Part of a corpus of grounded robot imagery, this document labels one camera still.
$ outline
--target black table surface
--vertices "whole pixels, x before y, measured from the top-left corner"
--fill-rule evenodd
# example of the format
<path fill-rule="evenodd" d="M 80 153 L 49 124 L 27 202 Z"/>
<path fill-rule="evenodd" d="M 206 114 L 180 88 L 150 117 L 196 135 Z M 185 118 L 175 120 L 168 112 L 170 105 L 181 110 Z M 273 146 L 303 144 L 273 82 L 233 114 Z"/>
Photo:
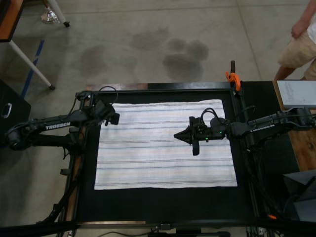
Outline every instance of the black table surface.
<path fill-rule="evenodd" d="M 148 84 L 147 92 L 120 93 L 118 103 L 190 102 L 221 99 L 228 119 L 235 116 L 231 94 L 211 90 L 228 83 Z M 272 82 L 244 82 L 246 105 L 257 106 L 252 119 L 280 110 Z M 164 94 L 156 90 L 165 90 Z M 245 178 L 242 154 L 237 142 L 231 141 L 237 187 L 185 189 L 94 190 L 100 128 L 90 128 L 86 138 L 83 179 L 78 191 L 76 221 L 147 221 L 181 222 L 191 220 L 251 221 L 254 213 Z M 262 157 L 266 185 L 280 205 L 288 194 L 282 175 L 299 171 L 287 134 L 268 142 Z"/>

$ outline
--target floor stain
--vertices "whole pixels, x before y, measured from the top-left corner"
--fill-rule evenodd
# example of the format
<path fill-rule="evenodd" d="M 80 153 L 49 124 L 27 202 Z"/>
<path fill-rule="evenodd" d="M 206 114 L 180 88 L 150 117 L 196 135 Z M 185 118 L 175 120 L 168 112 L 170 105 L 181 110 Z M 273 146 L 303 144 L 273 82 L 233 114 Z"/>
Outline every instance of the floor stain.
<path fill-rule="evenodd" d="M 122 58 L 120 58 L 119 62 L 125 68 L 127 73 L 132 77 L 132 81 L 138 82 L 138 78 L 137 78 L 137 75 L 135 73 L 135 70 L 136 70 L 136 67 L 138 64 L 137 58 L 135 58 L 133 56 L 122 57 Z"/>
<path fill-rule="evenodd" d="M 80 56 L 80 71 L 85 77 L 103 74 L 108 70 L 105 63 L 105 47 L 97 45 L 86 49 Z"/>
<path fill-rule="evenodd" d="M 175 81 L 198 80 L 203 75 L 200 62 L 186 54 L 167 55 L 162 63 L 168 76 Z"/>
<path fill-rule="evenodd" d="M 208 47 L 196 40 L 187 44 L 181 39 L 172 39 L 167 44 L 176 54 L 166 55 L 162 61 L 167 75 L 176 82 L 200 80 L 203 76 L 202 61 L 208 58 Z"/>
<path fill-rule="evenodd" d="M 172 39 L 167 45 L 170 51 L 183 52 L 187 48 L 187 43 L 183 39 Z"/>
<path fill-rule="evenodd" d="M 133 36 L 131 46 L 143 50 L 154 50 L 161 46 L 170 35 L 168 28 L 159 28 L 156 31 L 141 32 Z"/>

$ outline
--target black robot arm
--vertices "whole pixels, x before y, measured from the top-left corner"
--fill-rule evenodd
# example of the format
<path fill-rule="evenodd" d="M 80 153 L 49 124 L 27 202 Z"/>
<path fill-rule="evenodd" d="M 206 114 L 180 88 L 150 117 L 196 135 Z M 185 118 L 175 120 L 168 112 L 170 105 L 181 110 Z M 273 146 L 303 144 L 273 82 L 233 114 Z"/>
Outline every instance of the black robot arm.
<path fill-rule="evenodd" d="M 291 130 L 305 131 L 315 127 L 316 118 L 308 108 L 292 108 L 249 122 L 230 122 L 215 114 L 207 127 L 201 118 L 190 117 L 190 125 L 174 138 L 193 145 L 193 155 L 199 154 L 199 141 L 245 139 L 246 148 L 252 149 L 266 140 Z"/>
<path fill-rule="evenodd" d="M 25 123 L 12 127 L 3 137 L 2 143 L 12 150 L 25 150 L 30 146 L 56 146 L 66 149 L 78 148 L 79 129 L 72 129 L 73 133 L 66 136 L 42 135 L 43 131 L 74 126 L 98 126 L 105 121 L 105 126 L 110 122 L 117 125 L 119 114 L 115 112 L 109 103 L 103 103 L 91 91 L 83 91 L 76 94 L 76 100 L 80 101 L 80 109 L 71 111 L 68 115 L 32 119 Z"/>

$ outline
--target table leg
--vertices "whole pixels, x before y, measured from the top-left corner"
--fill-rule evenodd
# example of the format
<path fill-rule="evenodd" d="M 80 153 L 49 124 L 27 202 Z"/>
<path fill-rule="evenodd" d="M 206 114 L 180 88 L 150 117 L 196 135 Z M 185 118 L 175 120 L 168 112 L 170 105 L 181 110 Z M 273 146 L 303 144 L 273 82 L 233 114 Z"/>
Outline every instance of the table leg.
<path fill-rule="evenodd" d="M 60 22 L 64 23 L 64 25 L 66 27 L 69 27 L 69 21 L 66 21 L 66 18 L 64 17 L 63 13 L 61 12 L 58 3 L 56 2 L 56 0 L 48 0 L 49 4 L 51 5 L 51 7 L 54 9 L 58 19 Z"/>
<path fill-rule="evenodd" d="M 46 77 L 38 70 L 37 67 L 30 61 L 30 59 L 20 50 L 20 48 L 11 40 L 9 45 L 13 50 L 26 62 L 31 69 L 48 85 L 49 89 L 54 90 L 55 87 L 46 79 Z"/>

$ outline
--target striped towel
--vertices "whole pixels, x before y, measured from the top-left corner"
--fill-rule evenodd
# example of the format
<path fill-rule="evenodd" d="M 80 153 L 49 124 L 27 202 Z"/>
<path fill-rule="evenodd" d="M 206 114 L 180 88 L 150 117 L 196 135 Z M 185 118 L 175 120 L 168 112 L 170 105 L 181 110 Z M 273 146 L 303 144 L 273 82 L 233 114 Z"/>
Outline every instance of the striped towel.
<path fill-rule="evenodd" d="M 200 142 L 200 154 L 173 138 L 207 107 L 224 118 L 221 100 L 114 104 L 118 126 L 101 126 L 95 190 L 237 186 L 227 139 Z M 213 115 L 205 114 L 209 124 Z"/>

